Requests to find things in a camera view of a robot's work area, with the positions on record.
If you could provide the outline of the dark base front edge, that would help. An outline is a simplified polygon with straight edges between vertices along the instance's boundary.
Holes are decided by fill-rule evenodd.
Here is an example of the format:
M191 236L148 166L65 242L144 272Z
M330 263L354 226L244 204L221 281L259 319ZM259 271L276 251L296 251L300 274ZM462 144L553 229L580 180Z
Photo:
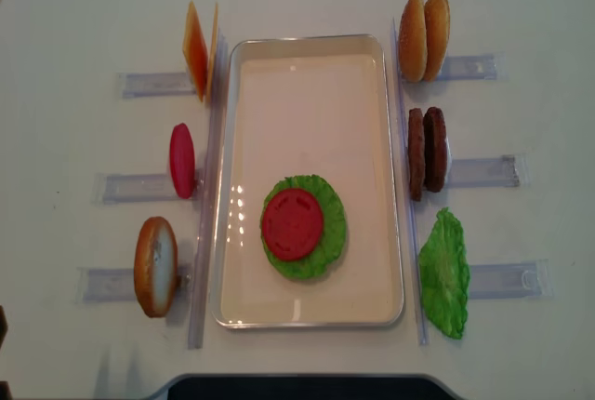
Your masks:
M453 399L420 377L347 375L196 376L175 382L163 399Z

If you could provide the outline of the clear holder rail patties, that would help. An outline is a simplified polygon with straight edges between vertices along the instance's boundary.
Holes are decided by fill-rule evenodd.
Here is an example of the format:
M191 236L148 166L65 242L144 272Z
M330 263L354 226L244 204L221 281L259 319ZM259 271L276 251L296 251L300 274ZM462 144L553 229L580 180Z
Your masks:
M518 188L530 183L525 157L455 159L449 163L445 186L453 189Z

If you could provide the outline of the golden bun half right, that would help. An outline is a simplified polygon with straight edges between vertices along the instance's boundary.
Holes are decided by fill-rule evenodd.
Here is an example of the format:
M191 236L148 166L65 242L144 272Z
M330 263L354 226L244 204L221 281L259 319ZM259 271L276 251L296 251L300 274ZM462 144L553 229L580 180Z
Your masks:
M448 0L428 0L424 6L427 39L425 81L439 74L450 37L450 7Z

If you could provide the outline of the golden bun half left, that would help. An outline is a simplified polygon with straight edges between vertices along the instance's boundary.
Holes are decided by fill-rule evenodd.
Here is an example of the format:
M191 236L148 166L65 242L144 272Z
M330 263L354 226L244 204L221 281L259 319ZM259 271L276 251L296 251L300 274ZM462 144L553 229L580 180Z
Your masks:
M427 33L424 0L408 0L401 17L398 60L401 73L411 83L419 82L427 66Z

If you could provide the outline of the clear holder rail bun left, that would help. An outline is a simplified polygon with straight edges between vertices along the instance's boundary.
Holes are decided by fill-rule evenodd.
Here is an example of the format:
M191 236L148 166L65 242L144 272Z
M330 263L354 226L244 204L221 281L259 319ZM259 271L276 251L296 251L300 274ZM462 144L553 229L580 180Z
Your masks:
M79 267L76 303L136 302L134 270Z

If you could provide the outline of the long clear strip right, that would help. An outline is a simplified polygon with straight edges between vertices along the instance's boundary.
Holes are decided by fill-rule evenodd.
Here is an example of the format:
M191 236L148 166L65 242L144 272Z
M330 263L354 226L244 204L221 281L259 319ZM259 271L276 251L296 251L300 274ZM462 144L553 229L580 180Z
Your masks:
M407 115L404 109L403 102L403 82L401 78L401 69L398 59L398 28L396 19L391 21L391 58L393 67L393 86L397 108L397 124L400 134L401 142L401 169L402 169L402 180L404 190L404 206L405 206L405 218L406 218L406 231L408 234L408 254L412 273L413 283L413 298L415 305L415 316L416 316L416 329L417 339L420 346L428 344L428 327L427 319L423 312L422 299L421 299L421 284L419 276L419 268L417 261L417 223L416 223L416 212L413 200L409 192L409 165L408 165L408 154L407 154Z

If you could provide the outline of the golden bun half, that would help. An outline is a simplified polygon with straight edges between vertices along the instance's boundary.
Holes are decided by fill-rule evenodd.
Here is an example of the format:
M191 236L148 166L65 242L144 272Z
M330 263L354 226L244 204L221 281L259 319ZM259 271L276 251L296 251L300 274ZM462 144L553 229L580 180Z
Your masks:
M427 33L424 0L408 0L401 17L398 60L401 73L411 83L419 82L427 66Z
M425 81L439 74L450 37L450 7L448 0L428 0L424 6L427 39Z

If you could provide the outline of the clear holder rail tomato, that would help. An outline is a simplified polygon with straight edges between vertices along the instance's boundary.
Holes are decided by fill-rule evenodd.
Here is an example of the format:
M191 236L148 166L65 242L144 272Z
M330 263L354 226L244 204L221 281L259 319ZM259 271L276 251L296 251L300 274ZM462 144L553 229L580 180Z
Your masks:
M96 205L178 200L166 174L97 174L92 200Z

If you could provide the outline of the red tomato slice on tray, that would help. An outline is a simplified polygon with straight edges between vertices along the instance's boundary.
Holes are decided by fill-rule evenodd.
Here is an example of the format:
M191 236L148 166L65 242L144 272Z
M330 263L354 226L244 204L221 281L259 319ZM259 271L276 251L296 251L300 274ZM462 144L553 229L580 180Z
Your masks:
M323 211L306 190L281 190L264 207L262 237L279 260L301 260L310 255L322 237L323 228Z

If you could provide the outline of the brown meat patty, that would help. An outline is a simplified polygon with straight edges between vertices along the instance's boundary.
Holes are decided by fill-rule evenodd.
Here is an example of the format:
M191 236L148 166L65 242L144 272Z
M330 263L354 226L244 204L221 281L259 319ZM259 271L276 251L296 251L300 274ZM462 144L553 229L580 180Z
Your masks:
M418 108L409 111L407 153L410 196L419 202L422 199L426 166L423 113Z
M447 174L448 151L443 111L429 107L423 119L425 135L425 185L428 191L442 190Z

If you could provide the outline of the green lettuce leaf on tray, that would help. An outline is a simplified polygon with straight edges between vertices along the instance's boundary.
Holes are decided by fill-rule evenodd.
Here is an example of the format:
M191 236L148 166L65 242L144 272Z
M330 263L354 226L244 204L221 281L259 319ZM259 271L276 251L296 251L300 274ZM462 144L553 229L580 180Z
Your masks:
M294 261L277 259L268 250L261 233L261 241L270 264L284 277L307 280L326 272L340 257L347 239L347 221L343 204L337 192L318 175L296 175L278 181L265 197L260 215L260 229L264 207L274 195L288 188L299 188L311 193L318 201L324 214L322 237L310 255Z

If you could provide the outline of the clear holder rail buns right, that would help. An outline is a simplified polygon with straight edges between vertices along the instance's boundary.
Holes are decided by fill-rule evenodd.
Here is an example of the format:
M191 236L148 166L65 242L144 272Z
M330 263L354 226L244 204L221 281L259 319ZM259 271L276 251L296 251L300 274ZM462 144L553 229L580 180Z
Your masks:
M448 55L437 76L438 81L505 80L507 78L503 53Z

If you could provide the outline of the clear holder rail lettuce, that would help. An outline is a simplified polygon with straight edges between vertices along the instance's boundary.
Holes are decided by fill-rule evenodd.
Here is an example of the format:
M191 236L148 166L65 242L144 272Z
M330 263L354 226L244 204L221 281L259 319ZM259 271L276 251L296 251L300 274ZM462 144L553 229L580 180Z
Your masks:
M553 286L549 279L547 260L470 267L470 300L550 298L552 296Z

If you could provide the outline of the clear holder rail cheese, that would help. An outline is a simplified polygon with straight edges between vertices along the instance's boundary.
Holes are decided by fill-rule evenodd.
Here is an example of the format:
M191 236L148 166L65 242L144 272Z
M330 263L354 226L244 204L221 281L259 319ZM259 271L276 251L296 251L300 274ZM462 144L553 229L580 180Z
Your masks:
M119 73L117 87L123 99L196 94L195 87L185 72Z

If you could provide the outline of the upright red tomato slice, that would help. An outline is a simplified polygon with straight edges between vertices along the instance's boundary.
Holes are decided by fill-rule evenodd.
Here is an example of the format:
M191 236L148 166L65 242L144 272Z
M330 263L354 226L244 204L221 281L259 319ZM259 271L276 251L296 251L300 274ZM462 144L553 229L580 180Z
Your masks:
M195 188L195 154L187 125L173 128L169 146L169 167L178 197L189 199Z

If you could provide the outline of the yellow cheese slice right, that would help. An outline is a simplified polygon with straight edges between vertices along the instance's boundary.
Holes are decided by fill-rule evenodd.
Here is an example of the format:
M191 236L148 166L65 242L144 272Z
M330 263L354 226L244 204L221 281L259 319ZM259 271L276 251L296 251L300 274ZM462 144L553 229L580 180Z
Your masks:
M210 46L210 50L209 50L207 80L206 80L206 89L205 89L205 102L209 105L211 104L211 100L212 100L212 91L213 91L212 86L213 86L215 61L216 61L216 56L217 56L217 45L218 45L218 2L215 3L215 12L214 12L214 18L213 18L211 46Z

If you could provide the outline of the long clear strip left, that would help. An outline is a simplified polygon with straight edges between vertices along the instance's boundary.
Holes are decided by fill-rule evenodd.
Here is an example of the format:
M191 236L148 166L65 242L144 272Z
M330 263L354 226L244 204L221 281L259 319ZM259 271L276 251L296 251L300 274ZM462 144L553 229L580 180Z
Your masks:
M228 43L218 29L209 135L205 158L198 247L194 257L192 305L189 323L188 348L201 349L204 342L205 310L208 300L208 276L211 248L214 244L214 223L217 219L218 179L224 138L226 88L229 68Z

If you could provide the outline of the upright green lettuce leaf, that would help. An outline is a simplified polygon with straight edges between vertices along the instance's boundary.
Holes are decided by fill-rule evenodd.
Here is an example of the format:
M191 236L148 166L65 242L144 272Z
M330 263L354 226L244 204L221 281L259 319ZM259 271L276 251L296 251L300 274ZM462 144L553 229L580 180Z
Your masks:
M462 224L449 208L438 211L418 266L427 318L446 337L460 340L468 320L470 266Z

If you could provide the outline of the long clear strip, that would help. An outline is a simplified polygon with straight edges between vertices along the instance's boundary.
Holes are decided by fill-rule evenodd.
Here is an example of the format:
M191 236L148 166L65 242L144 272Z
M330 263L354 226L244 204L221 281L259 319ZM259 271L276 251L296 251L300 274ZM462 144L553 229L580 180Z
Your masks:
M198 247L194 257L192 305L189 323L188 348L201 349L204 342L205 310L208 300L208 276L211 248L214 244L214 223L217 219L218 179L224 138L226 88L229 68L228 43L218 29L209 135L205 158Z
M420 346L428 344L428 327L427 319L423 312L422 299L421 299L421 284L419 276L419 268L417 261L417 223L416 223L416 212L413 200L409 192L409 165L408 165L408 154L407 154L407 115L404 109L403 102L403 82L401 78L401 69L398 59L398 28L396 19L391 21L391 58L393 67L393 86L397 108L397 124L400 134L401 142L401 169L402 169L402 180L404 190L404 206L405 206L405 218L406 218L406 231L408 234L408 254L412 273L413 283L413 298L415 305L415 316L416 316L416 329L417 339Z

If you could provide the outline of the brown object left edge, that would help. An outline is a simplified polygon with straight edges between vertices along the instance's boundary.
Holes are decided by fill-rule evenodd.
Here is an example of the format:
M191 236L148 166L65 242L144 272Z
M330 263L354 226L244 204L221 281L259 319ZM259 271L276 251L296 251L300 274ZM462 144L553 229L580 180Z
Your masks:
M0 347L3 345L8 331L7 318L3 306L0 306Z

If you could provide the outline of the silver metal tray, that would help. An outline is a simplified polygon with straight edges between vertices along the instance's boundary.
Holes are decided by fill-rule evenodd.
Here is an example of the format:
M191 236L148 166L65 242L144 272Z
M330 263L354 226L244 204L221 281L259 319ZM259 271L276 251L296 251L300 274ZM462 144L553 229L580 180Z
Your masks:
M376 327L403 309L384 52L369 34L245 41L231 53L215 181L209 304L226 328ZM318 175L346 243L308 280L269 262L259 219L274 185Z

